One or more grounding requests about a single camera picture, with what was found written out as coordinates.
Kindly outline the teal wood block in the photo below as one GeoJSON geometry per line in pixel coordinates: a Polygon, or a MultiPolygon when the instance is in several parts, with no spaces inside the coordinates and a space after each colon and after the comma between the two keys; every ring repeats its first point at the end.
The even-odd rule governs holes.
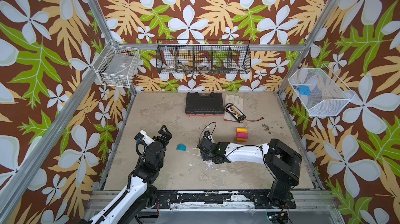
{"type": "Polygon", "coordinates": [[[178,151],[186,151],[187,147],[184,144],[178,144],[176,150],[178,151]]]}

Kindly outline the yellow arch wood block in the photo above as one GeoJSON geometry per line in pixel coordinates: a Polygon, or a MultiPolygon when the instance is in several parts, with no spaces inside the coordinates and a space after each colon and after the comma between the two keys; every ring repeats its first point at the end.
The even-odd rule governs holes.
{"type": "Polygon", "coordinates": [[[247,139],[236,137],[236,142],[246,143],[246,142],[247,142],[247,139]]]}

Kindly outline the orange cylinder wood block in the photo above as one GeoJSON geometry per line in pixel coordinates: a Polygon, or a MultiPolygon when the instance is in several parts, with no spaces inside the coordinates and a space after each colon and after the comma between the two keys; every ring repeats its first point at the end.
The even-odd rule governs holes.
{"type": "Polygon", "coordinates": [[[248,133],[248,130],[247,130],[246,128],[237,128],[237,129],[236,129],[236,132],[239,132],[239,133],[248,133]]]}

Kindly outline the magenta wood block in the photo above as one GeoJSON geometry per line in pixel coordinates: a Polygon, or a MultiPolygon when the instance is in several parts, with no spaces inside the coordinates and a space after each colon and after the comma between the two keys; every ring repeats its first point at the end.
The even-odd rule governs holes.
{"type": "Polygon", "coordinates": [[[246,132],[237,132],[236,137],[240,138],[240,139],[248,139],[249,138],[248,133],[246,133],[246,132]]]}

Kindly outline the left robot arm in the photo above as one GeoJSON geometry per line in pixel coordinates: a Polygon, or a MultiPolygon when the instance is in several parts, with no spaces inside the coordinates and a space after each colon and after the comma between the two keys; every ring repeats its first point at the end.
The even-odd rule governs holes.
{"type": "Polygon", "coordinates": [[[128,175],[126,187],[98,214],[90,220],[82,219],[79,223],[128,224],[141,210],[156,204],[157,188],[153,183],[164,166],[166,146],[172,138],[165,125],[158,134],[151,138],[142,130],[134,137],[139,159],[128,175]]]}

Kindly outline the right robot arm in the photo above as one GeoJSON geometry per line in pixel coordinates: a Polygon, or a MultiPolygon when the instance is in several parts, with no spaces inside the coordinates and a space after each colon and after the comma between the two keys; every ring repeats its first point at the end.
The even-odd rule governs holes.
{"type": "Polygon", "coordinates": [[[264,165],[274,177],[267,195],[267,204],[274,207],[284,208],[289,205],[290,190],[299,185],[302,156],[279,139],[271,139],[269,143],[259,145],[215,143],[211,133],[205,131],[196,148],[202,160],[207,162],[250,162],[264,165]]]}

